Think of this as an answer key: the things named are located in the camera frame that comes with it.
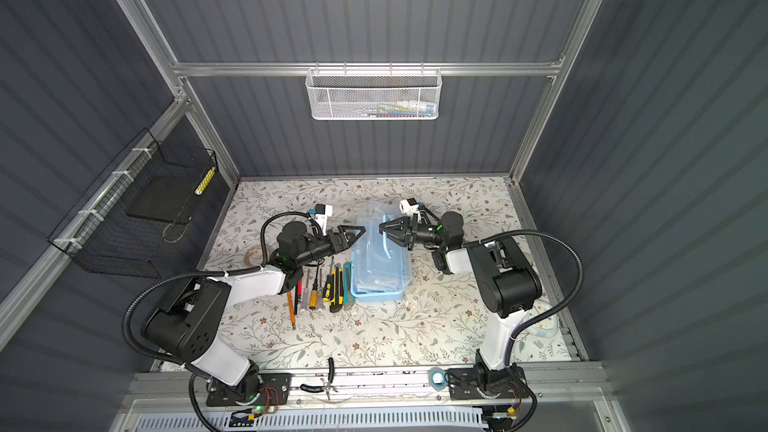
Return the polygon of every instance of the black mounting plate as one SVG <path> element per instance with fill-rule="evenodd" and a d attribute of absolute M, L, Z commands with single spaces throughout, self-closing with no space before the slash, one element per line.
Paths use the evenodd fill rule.
<path fill-rule="evenodd" d="M 525 372 L 523 369 L 518 367 L 514 372 L 525 380 Z M 474 369 L 447 369 L 446 375 L 448 374 L 453 374 L 458 379 L 458 383 L 455 387 L 448 387 L 448 390 L 451 393 L 451 400 L 523 399 L 530 397 L 523 387 L 515 383 L 507 383 L 504 387 L 500 387 L 498 391 L 494 390 L 493 394 L 486 393 L 484 396 L 477 388 Z"/>
<path fill-rule="evenodd" d="M 269 388 L 277 390 L 277 403 L 284 405 L 288 403 L 288 393 L 290 392 L 291 374 L 259 374 L 262 384 Z M 239 407 L 232 399 L 229 399 L 223 390 L 216 390 L 208 393 L 205 401 L 207 407 L 228 407 L 230 405 Z M 275 404 L 275 395 L 270 391 L 270 406 Z M 250 407 L 253 405 L 266 405 L 266 394 L 262 393 Z"/>

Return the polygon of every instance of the white mesh basket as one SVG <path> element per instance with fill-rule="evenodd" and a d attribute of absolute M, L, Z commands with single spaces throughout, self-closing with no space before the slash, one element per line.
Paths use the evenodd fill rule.
<path fill-rule="evenodd" d="M 306 91 L 317 120 L 434 120 L 440 103 L 440 71 L 410 75 L 342 75 L 310 70 Z"/>

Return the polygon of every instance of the gray corrugated wall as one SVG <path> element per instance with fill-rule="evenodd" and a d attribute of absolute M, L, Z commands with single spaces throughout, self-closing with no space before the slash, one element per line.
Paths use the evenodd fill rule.
<path fill-rule="evenodd" d="M 173 97 L 112 0 L 0 0 L 0 298 L 88 185 Z M 187 120 L 169 137 L 200 145 Z M 188 233 L 205 246 L 217 177 Z M 70 265 L 0 353 L 0 430 L 106 430 L 149 361 L 120 336 L 146 279 Z"/>
<path fill-rule="evenodd" d="M 582 0 L 146 1 L 182 62 L 546 62 Z M 446 78 L 435 121 L 339 123 L 302 80 L 192 79 L 242 176 L 508 172 L 545 81 Z"/>
<path fill-rule="evenodd" d="M 243 176 L 508 172 L 547 79 L 447 77 L 437 120 L 318 121 L 304 79 L 193 77 Z"/>
<path fill-rule="evenodd" d="M 768 0 L 606 0 L 523 177 L 634 430 L 768 427 L 766 63 Z"/>

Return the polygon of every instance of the yellow connector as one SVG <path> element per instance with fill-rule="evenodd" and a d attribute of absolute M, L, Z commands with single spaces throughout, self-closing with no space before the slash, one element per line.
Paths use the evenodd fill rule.
<path fill-rule="evenodd" d="M 211 167 L 205 177 L 203 177 L 203 181 L 200 182 L 200 184 L 195 189 L 194 193 L 196 196 L 201 196 L 203 194 L 203 190 L 208 187 L 208 184 L 210 184 L 210 180 L 214 177 L 215 173 L 216 167 Z"/>

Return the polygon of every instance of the black wire basket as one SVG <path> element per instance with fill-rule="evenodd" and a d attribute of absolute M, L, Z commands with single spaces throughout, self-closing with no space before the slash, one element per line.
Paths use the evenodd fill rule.
<path fill-rule="evenodd" d="M 152 141 L 48 241 L 86 272 L 161 278 L 194 267 L 202 251 L 185 234 L 216 170 L 212 150 Z"/>

